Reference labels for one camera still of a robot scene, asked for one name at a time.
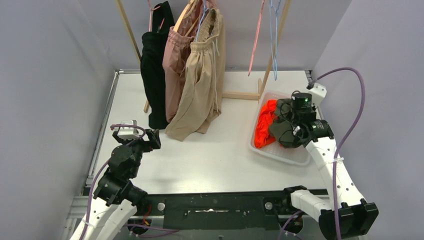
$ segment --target black pants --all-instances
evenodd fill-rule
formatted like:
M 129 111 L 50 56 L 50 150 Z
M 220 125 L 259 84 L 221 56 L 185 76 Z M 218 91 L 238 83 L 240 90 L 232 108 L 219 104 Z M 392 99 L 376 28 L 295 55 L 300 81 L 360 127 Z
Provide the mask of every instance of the black pants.
M 155 6 L 153 12 L 152 31 L 141 37 L 143 43 L 140 60 L 141 77 L 144 91 L 151 107 L 148 126 L 151 129 L 165 129 L 168 125 L 165 114 L 165 72 L 162 68 L 165 45 L 170 27 L 175 25 L 170 5 L 167 1 Z

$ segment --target orange garment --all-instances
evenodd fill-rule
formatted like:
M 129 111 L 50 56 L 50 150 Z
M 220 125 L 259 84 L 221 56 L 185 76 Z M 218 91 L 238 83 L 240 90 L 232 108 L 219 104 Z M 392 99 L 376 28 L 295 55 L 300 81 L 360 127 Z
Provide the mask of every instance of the orange garment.
M 260 110 L 257 120 L 256 129 L 254 131 L 254 146 L 258 149 L 270 145 L 276 141 L 276 138 L 270 136 L 268 127 L 273 123 L 276 115 L 274 111 L 277 108 L 277 100 L 269 100 Z

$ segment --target pink hanger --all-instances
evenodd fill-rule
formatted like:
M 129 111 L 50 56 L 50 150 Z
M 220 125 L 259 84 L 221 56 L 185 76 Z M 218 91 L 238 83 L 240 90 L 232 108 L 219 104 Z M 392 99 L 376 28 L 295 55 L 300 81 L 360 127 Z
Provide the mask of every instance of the pink hanger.
M 152 31 L 152 17 L 153 17 L 153 11 L 159 9 L 161 6 L 155 7 L 152 9 L 152 5 L 150 3 L 150 0 L 147 0 L 148 2 L 148 7 L 150 8 L 150 19 L 148 21 L 148 31 L 151 32 Z M 162 24 L 160 25 L 160 28 L 162 28 L 162 25 L 164 24 L 164 20 L 165 18 L 162 20 Z
M 255 58 L 256 45 L 258 44 L 259 30 L 261 29 L 261 20 L 262 20 L 262 12 L 264 11 L 264 4 L 265 4 L 265 0 L 262 0 L 262 6 L 260 7 L 260 13 L 259 13 L 259 19 L 257 20 L 256 36 L 254 38 L 252 56 L 250 58 L 249 72 L 247 73 L 247 76 L 250 76 L 252 72 L 253 59 Z

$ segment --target gray wall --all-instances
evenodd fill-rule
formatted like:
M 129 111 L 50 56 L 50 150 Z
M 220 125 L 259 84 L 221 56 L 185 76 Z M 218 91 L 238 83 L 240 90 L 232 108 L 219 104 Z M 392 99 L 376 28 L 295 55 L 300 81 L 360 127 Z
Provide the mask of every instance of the gray wall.
M 163 0 L 151 0 L 154 6 Z M 178 19 L 188 0 L 169 0 L 174 19 Z M 255 40 L 261 0 L 217 0 L 226 23 L 226 67 L 246 70 Z M 254 70 L 265 70 L 271 54 L 268 0 L 263 9 Z M 351 0 L 293 0 L 278 50 L 282 69 L 310 70 L 317 63 Z M 130 39 L 114 0 L 90 0 L 80 3 L 96 34 L 109 47 L 115 69 L 139 69 Z M 147 0 L 122 0 L 137 44 L 149 29 Z M 284 0 L 280 11 L 283 11 Z
M 0 239 L 60 239 L 113 79 L 77 0 L 0 2 Z
M 423 239 L 424 1 L 353 0 L 314 68 L 315 77 L 351 66 L 363 75 L 365 109 L 341 149 L 351 177 L 380 215 L 371 239 Z M 336 139 L 359 108 L 350 72 L 322 80 Z

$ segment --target blue hanger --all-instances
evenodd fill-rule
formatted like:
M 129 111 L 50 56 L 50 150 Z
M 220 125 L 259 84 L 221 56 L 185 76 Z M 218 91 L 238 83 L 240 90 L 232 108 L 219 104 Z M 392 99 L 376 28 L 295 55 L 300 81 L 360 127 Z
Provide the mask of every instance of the blue hanger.
M 269 0 L 269 28 L 271 34 L 271 55 L 272 55 L 272 71 L 274 80 L 277 80 L 277 29 L 278 29 L 278 14 L 280 10 L 281 0 L 278 1 L 277 7 L 274 6 L 273 0 Z M 274 9 L 275 14 L 275 42 L 273 42 L 273 23 L 271 21 L 271 9 Z
M 198 26 L 198 28 L 197 28 L 197 33 L 196 33 L 196 42 L 198 41 L 198 38 L 199 38 L 200 24 L 203 22 L 203 19 L 205 18 L 206 11 L 208 11 L 208 10 L 211 10 L 211 9 L 210 9 L 210 8 L 208 8 L 208 7 L 206 7 L 206 0 L 203 0 L 203 14 L 202 14 L 202 16 L 201 16 L 201 18 L 200 18 L 199 26 Z

